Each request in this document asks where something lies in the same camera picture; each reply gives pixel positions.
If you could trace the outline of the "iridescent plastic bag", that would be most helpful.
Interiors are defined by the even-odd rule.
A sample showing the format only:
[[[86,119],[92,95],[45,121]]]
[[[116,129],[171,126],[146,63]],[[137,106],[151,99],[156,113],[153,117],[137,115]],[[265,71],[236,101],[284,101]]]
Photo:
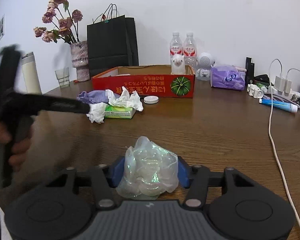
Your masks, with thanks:
[[[179,185],[178,156],[141,136],[125,153],[117,193],[128,199],[155,200]]]

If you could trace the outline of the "green tissue packet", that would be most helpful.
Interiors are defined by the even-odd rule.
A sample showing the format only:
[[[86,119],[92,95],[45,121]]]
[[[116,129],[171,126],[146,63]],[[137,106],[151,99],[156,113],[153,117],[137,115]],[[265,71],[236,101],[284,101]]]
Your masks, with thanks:
[[[116,107],[108,105],[104,112],[105,118],[112,118],[112,119],[131,119],[136,110],[132,107]]]

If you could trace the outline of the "white tissue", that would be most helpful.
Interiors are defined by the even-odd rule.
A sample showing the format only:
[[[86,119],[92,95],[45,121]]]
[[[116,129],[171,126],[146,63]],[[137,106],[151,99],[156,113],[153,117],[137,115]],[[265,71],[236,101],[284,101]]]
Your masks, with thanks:
[[[104,123],[104,116],[106,107],[108,106],[107,103],[100,102],[96,104],[90,104],[90,111],[87,114],[87,117],[89,118],[91,123],[97,123],[102,124]]]
[[[133,91],[132,94],[122,86],[121,95],[116,98],[112,90],[105,90],[106,97],[108,98],[108,103],[114,107],[124,107],[124,108],[133,108],[136,111],[143,111],[143,104],[140,100],[140,97],[137,91]]]

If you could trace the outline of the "purple knitted pouch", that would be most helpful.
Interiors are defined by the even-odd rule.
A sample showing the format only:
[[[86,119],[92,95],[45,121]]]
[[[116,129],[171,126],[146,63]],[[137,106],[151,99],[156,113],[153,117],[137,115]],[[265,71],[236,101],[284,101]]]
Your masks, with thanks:
[[[90,92],[83,91],[78,94],[77,98],[78,101],[87,104],[97,104],[97,103],[108,103],[109,99],[106,96],[105,90],[92,90]]]

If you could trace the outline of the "white round lid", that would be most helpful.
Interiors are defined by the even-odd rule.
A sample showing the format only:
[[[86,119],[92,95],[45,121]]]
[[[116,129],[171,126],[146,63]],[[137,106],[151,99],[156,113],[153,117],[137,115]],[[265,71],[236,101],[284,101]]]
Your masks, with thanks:
[[[146,96],[143,101],[146,104],[156,104],[159,102],[159,98],[157,96]]]

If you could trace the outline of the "white yellow alpaca plush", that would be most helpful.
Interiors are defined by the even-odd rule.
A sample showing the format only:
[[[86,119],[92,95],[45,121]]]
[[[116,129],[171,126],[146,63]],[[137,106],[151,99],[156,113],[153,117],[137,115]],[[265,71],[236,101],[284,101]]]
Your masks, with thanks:
[[[174,54],[171,58],[171,74],[184,75],[186,74],[184,56],[180,54]]]

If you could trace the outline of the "clear drinking glass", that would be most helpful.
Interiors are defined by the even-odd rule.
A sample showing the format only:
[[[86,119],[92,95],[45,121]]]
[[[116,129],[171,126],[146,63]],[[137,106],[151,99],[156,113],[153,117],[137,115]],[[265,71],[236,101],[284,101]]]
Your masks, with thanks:
[[[55,70],[55,75],[59,84],[60,88],[69,87],[70,86],[70,74],[69,74],[69,68],[62,68]]]

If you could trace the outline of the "pink textured vase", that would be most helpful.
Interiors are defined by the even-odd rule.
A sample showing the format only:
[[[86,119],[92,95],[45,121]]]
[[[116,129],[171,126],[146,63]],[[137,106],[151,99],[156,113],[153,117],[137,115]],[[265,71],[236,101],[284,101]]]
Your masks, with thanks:
[[[76,69],[77,81],[84,82],[90,79],[88,67],[87,41],[70,45],[72,66]]]

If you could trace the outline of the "dried pink flower bouquet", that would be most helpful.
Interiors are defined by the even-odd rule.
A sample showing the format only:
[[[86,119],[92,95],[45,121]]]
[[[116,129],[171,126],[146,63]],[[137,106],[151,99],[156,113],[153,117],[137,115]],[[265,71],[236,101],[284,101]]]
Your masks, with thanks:
[[[49,0],[42,22],[52,24],[53,28],[49,30],[46,27],[35,27],[34,35],[46,43],[63,40],[64,43],[75,44],[80,42],[78,23],[81,20],[82,12],[78,9],[70,12],[68,0]]]

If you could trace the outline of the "red cardboard tray box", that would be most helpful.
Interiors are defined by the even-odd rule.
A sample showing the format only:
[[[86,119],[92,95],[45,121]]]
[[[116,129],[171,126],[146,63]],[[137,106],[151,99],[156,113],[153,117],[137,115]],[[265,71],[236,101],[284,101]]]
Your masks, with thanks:
[[[91,78],[94,90],[112,90],[122,93],[136,91],[141,96],[192,98],[195,75],[190,66],[185,74],[172,74],[169,64],[114,67]]]

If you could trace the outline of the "purple tissue pack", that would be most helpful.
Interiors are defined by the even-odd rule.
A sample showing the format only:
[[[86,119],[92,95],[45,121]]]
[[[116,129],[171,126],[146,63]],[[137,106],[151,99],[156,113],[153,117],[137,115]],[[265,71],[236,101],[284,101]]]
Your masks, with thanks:
[[[245,88],[245,70],[231,65],[215,65],[210,70],[210,85],[213,88],[242,91]]]

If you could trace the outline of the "white astronaut speaker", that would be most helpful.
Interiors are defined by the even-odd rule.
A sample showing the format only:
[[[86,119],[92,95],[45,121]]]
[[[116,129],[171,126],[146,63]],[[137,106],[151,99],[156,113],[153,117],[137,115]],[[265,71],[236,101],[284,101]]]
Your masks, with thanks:
[[[196,78],[209,81],[211,68],[215,65],[215,59],[210,53],[201,53],[197,56]]]

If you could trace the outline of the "right water bottle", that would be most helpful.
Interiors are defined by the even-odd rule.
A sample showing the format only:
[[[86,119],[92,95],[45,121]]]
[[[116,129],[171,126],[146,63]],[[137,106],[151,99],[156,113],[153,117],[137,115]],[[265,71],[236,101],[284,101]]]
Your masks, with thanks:
[[[183,44],[183,55],[185,64],[192,67],[193,71],[197,66],[197,47],[193,38],[193,33],[187,33]]]

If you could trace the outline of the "left water bottle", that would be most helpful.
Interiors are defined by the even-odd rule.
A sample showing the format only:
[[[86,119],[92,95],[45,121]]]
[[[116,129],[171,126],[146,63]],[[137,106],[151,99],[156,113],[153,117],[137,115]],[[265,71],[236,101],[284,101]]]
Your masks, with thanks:
[[[179,32],[172,33],[172,40],[170,42],[170,62],[173,62],[175,55],[183,56],[183,44],[180,39]]]

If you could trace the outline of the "white power strip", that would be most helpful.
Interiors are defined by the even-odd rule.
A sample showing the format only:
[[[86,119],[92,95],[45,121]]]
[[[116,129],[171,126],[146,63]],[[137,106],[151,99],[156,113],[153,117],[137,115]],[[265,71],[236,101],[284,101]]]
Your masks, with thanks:
[[[300,98],[300,93],[291,89],[292,81],[283,77],[275,76],[275,82],[273,86],[268,87],[268,93],[280,96],[287,100],[294,100]]]

